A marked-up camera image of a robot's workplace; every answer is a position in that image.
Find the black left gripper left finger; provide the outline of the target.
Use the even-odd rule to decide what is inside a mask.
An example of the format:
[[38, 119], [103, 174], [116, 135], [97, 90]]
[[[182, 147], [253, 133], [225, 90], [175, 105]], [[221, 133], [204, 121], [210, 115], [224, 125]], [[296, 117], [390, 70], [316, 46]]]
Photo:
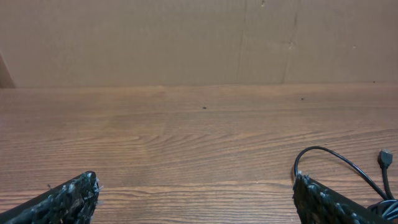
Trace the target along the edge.
[[86, 171], [1, 214], [1, 223], [90, 224], [100, 188], [93, 171]]

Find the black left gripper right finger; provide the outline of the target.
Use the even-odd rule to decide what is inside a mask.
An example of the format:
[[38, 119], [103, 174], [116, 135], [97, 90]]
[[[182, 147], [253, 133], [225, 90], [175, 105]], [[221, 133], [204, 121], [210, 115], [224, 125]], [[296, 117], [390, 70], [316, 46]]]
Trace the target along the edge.
[[295, 176], [293, 191], [294, 205], [302, 223], [383, 224], [389, 222], [307, 175]]

